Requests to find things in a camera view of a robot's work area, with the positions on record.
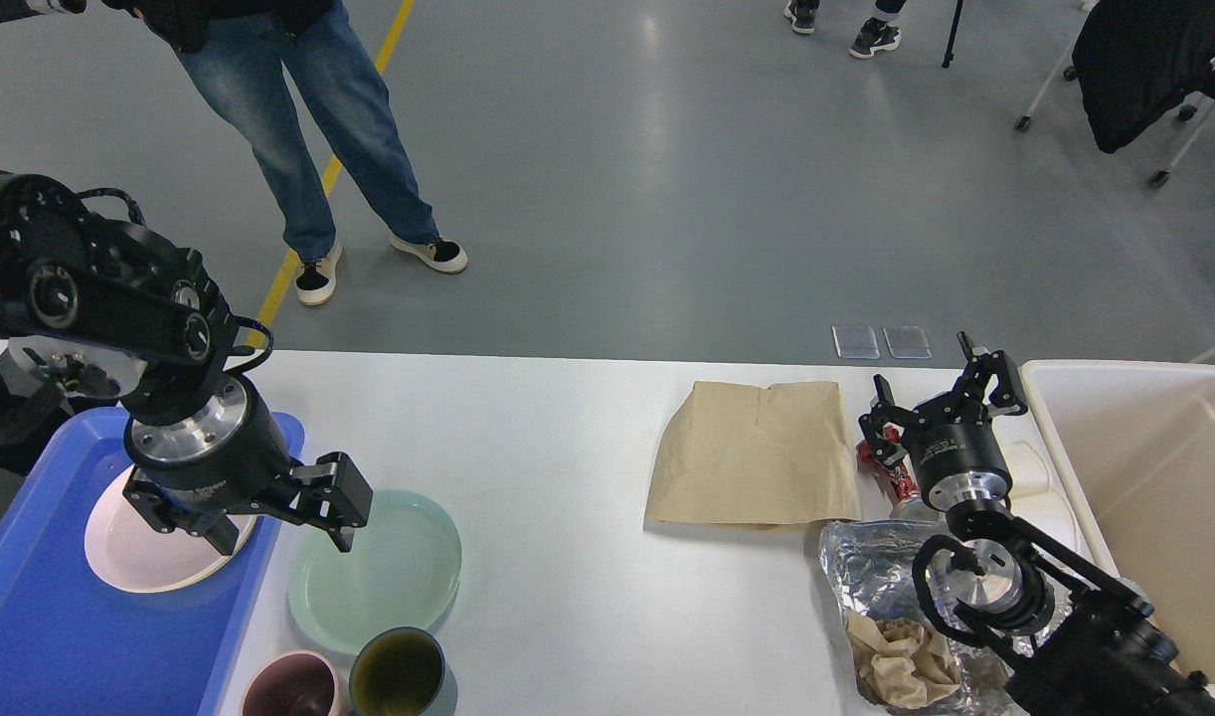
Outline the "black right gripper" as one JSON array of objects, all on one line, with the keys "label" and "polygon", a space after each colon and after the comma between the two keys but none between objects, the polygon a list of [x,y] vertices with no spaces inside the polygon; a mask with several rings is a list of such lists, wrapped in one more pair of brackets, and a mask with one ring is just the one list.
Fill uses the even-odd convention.
[{"label": "black right gripper", "polygon": [[[963,500],[1006,498],[1012,477],[991,421],[1029,411],[1017,370],[1004,350],[977,345],[957,332],[966,361],[951,394],[940,394],[911,411],[894,402],[885,376],[874,376],[875,399],[858,418],[868,451],[880,466],[894,470],[911,460],[923,502],[940,513]],[[904,446],[891,441],[885,428],[903,428]]]}]

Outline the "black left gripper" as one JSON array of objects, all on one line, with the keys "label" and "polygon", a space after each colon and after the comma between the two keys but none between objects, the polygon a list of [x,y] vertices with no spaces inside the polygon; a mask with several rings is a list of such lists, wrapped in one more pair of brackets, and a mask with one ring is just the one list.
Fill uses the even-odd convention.
[{"label": "black left gripper", "polygon": [[225,373],[198,412],[166,425],[145,393],[125,400],[124,435],[134,470],[122,498],[153,532],[177,530],[234,556],[241,529],[230,515],[277,515],[324,531],[340,553],[371,522],[373,489],[344,451],[298,466],[252,380]]}]

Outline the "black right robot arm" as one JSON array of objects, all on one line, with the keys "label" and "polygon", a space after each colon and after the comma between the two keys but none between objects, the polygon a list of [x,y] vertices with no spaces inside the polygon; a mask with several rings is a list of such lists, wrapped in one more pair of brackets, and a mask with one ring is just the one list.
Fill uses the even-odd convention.
[{"label": "black right robot arm", "polygon": [[1006,353],[963,332],[957,343],[965,366],[951,389],[902,407],[876,374],[858,419],[878,466],[908,462],[946,522],[911,568],[927,621],[1001,658],[1004,690],[1030,715],[1215,715],[1206,675],[1174,669],[1177,647],[1151,621],[1152,603],[1008,507],[1013,477],[991,425],[1025,415],[1025,394]]}]

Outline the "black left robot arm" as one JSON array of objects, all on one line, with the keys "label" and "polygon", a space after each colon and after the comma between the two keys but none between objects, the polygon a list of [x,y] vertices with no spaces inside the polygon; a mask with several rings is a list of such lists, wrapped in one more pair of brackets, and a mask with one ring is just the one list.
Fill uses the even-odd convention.
[{"label": "black left robot arm", "polygon": [[293,457],[249,373],[275,348],[231,312],[198,250],[87,208],[53,177],[0,171],[0,449],[52,425],[84,396],[128,412],[122,489],[157,532],[231,556],[234,515],[324,531],[340,552],[371,522],[354,460]]}]

